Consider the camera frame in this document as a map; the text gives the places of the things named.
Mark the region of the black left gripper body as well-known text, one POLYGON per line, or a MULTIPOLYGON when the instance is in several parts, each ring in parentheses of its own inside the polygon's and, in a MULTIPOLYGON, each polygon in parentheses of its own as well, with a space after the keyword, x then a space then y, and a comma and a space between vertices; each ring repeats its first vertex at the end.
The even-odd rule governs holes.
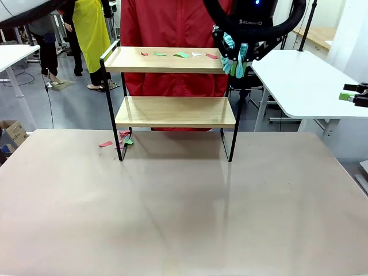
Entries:
POLYGON ((237 0, 233 2, 231 19, 239 25, 256 28, 272 27, 277 0, 237 0))

